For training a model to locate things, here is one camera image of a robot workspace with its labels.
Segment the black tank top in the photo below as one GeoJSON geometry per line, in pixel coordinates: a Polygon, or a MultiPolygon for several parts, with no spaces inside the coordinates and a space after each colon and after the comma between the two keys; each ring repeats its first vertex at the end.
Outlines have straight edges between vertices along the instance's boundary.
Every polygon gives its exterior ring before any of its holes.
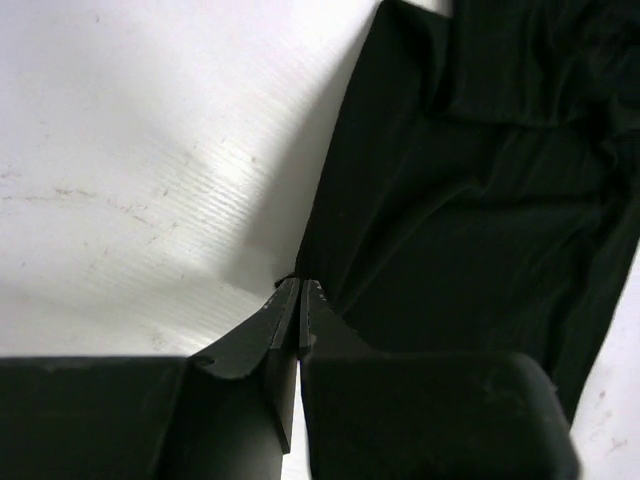
{"type": "Polygon", "coordinates": [[[294,275],[389,352],[524,353],[573,418],[639,243],[639,5],[382,2],[294,275]]]}

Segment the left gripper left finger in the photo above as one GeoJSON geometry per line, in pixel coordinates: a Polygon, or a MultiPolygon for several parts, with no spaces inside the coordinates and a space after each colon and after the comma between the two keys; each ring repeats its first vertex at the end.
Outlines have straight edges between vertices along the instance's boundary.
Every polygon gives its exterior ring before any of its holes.
{"type": "Polygon", "coordinates": [[[7,357],[5,479],[277,479],[290,451],[297,280],[190,357],[7,357]]]}

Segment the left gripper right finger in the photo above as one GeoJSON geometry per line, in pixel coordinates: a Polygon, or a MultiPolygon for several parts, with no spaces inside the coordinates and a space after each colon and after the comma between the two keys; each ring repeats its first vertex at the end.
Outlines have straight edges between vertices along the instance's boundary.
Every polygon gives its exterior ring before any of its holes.
{"type": "Polygon", "coordinates": [[[315,479],[576,479],[554,387],[515,353],[369,347],[315,281],[300,304],[300,376],[315,479]]]}

